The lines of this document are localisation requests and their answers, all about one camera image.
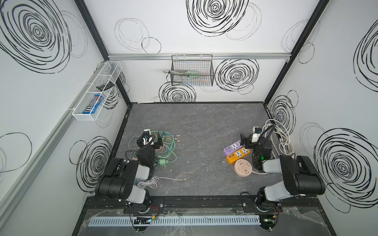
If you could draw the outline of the light green charger plug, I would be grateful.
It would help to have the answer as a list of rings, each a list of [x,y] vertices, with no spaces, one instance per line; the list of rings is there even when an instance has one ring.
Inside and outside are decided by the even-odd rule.
[[[166,164],[168,163],[169,161],[166,160],[166,159],[159,159],[158,160],[158,165],[159,166],[166,166]]]

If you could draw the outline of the purple power strip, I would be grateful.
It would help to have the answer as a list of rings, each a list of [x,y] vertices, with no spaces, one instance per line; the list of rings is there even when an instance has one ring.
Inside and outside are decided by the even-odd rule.
[[[234,152],[240,150],[243,146],[240,144],[240,140],[236,141],[235,143],[225,147],[223,149],[223,155],[225,157],[229,156],[230,154],[233,154]]]

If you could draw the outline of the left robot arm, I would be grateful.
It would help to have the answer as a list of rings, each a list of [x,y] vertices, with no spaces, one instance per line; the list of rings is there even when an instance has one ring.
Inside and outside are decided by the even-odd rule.
[[[151,207],[150,194],[134,182],[152,179],[157,164],[156,150],[162,148],[163,141],[159,132],[153,134],[146,129],[137,145],[136,159],[113,158],[109,162],[95,186],[95,196],[126,201],[136,211],[145,213]]]

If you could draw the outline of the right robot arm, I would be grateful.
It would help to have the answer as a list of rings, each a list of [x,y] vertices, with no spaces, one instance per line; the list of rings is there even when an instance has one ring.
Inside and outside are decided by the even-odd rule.
[[[252,165],[258,173],[281,174],[283,177],[282,181],[259,189],[255,198],[257,209],[267,212],[285,199],[324,194],[325,183],[310,158],[303,155],[272,158],[270,136],[262,130],[249,136],[240,135],[241,146],[252,151]]]

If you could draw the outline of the round pink power strip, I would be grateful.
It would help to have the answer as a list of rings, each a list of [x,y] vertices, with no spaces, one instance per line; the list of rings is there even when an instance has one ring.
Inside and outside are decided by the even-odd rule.
[[[253,172],[253,167],[248,160],[239,159],[234,163],[234,171],[239,177],[246,178]]]

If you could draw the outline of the orange power strip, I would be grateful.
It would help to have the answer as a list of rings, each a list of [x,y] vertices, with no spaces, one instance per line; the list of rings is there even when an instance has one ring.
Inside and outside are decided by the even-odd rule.
[[[239,159],[242,159],[242,158],[245,158],[246,156],[248,156],[249,154],[251,153],[251,150],[250,149],[247,149],[245,147],[233,152],[232,154],[228,155],[226,157],[226,161],[228,162],[228,164],[232,165],[234,164],[237,160]]]

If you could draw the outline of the blue candy packet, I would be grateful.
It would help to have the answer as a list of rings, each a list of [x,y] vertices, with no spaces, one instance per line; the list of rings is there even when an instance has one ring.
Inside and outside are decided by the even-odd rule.
[[[89,102],[88,106],[82,112],[82,114],[94,114],[102,102],[103,96],[99,94],[94,95],[92,100]]]

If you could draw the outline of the black remote control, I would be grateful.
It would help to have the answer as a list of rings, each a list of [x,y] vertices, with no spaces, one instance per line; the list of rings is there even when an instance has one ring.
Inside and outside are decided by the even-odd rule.
[[[114,84],[113,84],[112,82],[107,82],[107,83],[105,83],[105,84],[102,84],[102,85],[96,86],[96,88],[97,88],[99,91],[101,91],[101,92],[106,91],[106,90],[108,90],[108,89],[111,89],[111,88],[113,88],[113,87],[114,87]]]

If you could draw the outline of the green tongs in basket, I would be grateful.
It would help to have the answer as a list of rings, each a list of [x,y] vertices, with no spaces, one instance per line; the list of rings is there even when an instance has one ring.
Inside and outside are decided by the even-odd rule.
[[[202,77],[199,72],[197,71],[192,71],[192,70],[184,70],[184,71],[174,71],[174,70],[169,70],[169,71],[163,71],[164,74],[169,74],[172,76],[181,76],[181,77],[188,77],[191,79],[198,79]]]

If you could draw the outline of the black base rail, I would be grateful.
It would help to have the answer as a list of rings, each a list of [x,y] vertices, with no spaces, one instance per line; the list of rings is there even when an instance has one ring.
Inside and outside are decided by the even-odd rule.
[[[106,199],[102,197],[88,197],[83,210],[93,209],[121,209],[131,213],[166,213],[174,209],[211,209],[211,208],[239,208],[245,213],[278,213],[288,207],[317,207],[321,205],[316,197],[289,198],[278,203],[263,203],[257,205],[256,196],[242,195],[215,195],[215,196],[152,196],[145,203],[136,204],[120,199]]]

